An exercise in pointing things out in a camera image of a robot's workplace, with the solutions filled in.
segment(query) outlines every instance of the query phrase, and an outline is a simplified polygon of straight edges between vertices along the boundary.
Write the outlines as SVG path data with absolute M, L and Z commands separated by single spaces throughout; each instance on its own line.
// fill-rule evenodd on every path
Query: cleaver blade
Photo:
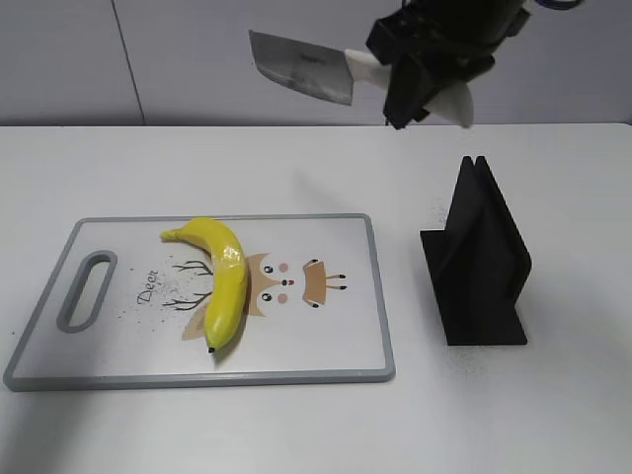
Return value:
M 250 31 L 257 69 L 288 89 L 350 106 L 354 77 L 342 51 Z

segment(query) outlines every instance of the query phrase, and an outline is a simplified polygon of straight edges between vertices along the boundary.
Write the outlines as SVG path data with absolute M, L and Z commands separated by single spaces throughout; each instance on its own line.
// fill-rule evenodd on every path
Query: cutting board handle hole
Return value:
M 60 331 L 79 333 L 95 323 L 116 265 L 117 255 L 109 250 L 93 252 L 81 261 L 57 316 Z

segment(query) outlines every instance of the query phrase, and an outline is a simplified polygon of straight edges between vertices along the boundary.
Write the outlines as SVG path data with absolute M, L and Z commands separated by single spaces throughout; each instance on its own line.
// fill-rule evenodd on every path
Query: white wall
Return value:
M 141 123 L 109 0 L 0 0 L 0 124 Z
M 247 32 L 362 48 L 373 21 L 399 0 L 116 5 L 149 124 L 383 123 L 384 94 L 370 86 L 356 87 L 347 108 L 261 76 Z M 524 31 L 472 83 L 476 121 L 631 121 L 632 2 L 588 0 L 571 12 L 527 8 L 533 17 Z M 0 123 L 141 120 L 110 0 L 0 0 L 0 63 Z

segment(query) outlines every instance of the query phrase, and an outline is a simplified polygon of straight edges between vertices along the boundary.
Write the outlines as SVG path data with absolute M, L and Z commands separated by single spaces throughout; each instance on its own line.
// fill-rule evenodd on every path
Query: banana stem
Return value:
M 175 242 L 176 240 L 180 240 L 180 229 L 165 230 L 160 233 L 160 238 L 163 242 Z

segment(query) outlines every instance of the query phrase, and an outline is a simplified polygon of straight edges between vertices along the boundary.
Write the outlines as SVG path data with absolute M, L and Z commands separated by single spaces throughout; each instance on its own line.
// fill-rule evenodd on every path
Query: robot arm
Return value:
M 569 10 L 584 0 L 536 0 Z M 421 121 L 436 94 L 469 82 L 494 66 L 494 52 L 529 18 L 524 0 L 412 0 L 377 20 L 366 46 L 391 65 L 384 115 L 395 127 Z

